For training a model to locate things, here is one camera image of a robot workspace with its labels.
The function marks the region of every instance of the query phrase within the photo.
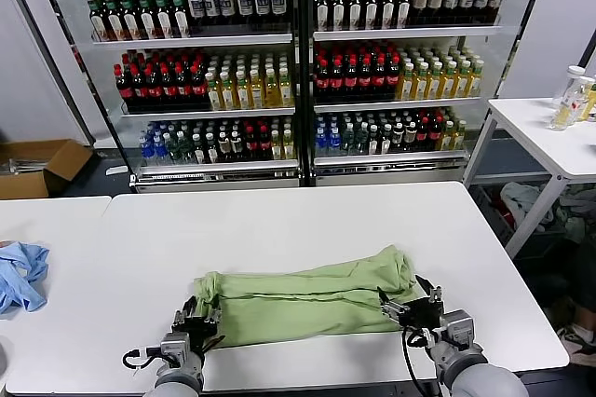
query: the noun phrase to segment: blue cloth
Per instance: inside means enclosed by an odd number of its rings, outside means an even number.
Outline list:
[[[26,311],[34,311],[46,304],[31,282],[39,281],[47,273],[48,250],[38,245],[14,243],[0,248],[0,313],[13,302]]]

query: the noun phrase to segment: folded green shirt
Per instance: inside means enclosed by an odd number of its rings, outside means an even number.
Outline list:
[[[415,299],[409,259],[394,246],[372,257],[291,274],[207,273],[195,280],[197,312],[215,295],[222,320],[219,347],[274,343],[314,335],[390,332],[377,287],[399,302]]]

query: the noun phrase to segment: cardboard box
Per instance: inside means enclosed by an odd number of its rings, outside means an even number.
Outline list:
[[[59,193],[92,154],[90,149],[68,139],[0,144],[0,164],[10,158],[49,161],[42,171],[0,175],[0,199],[45,199]]]

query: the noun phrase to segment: white table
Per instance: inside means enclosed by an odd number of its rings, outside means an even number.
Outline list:
[[[94,251],[60,251],[63,275],[54,280],[71,292],[52,296],[42,321],[23,321],[7,391],[141,394],[154,386],[156,367],[133,376],[121,357],[159,342],[193,278],[212,270],[296,271],[372,255],[390,243],[443,286],[448,311],[464,308],[474,317],[477,341],[494,364],[529,371],[568,363],[459,183],[143,194],[114,198]],[[411,355],[418,377],[434,377],[421,349]],[[206,390],[410,380],[395,333],[215,350],[205,378]]]
[[[507,243],[514,257],[540,220],[569,184],[596,183],[596,124],[578,122],[565,131],[548,125],[555,110],[552,99],[499,99],[489,101],[489,114],[464,172],[468,187],[478,170],[497,124],[501,125],[552,176],[535,205]]]
[[[87,237],[110,200],[110,197],[0,200],[0,240],[36,243],[49,249],[47,277],[38,282],[48,305],[32,313],[11,308],[0,315],[0,346],[8,365],[5,373],[0,373],[0,392],[22,354],[21,348],[28,348],[22,339],[31,334],[30,330],[43,335],[46,317],[54,309],[52,301],[70,294],[62,286],[61,278],[91,248]],[[70,255],[68,264],[61,261],[64,253]]]

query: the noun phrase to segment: white table leg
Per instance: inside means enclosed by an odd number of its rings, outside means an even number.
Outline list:
[[[513,258],[517,255],[568,183],[569,180],[562,178],[560,175],[553,175],[550,178],[550,181],[538,196],[536,203],[526,214],[523,222],[518,226],[505,247],[509,257]]]
[[[472,183],[474,176],[476,176],[476,171],[480,166],[482,156],[484,155],[484,150],[491,139],[493,138],[494,128],[496,127],[496,120],[493,117],[493,113],[489,110],[488,117],[486,117],[486,121],[484,121],[484,125],[482,126],[481,135],[476,142],[476,146],[474,147],[474,151],[472,152],[472,156],[469,159],[469,163],[466,166],[466,171],[464,171],[464,186],[469,188],[469,185]]]

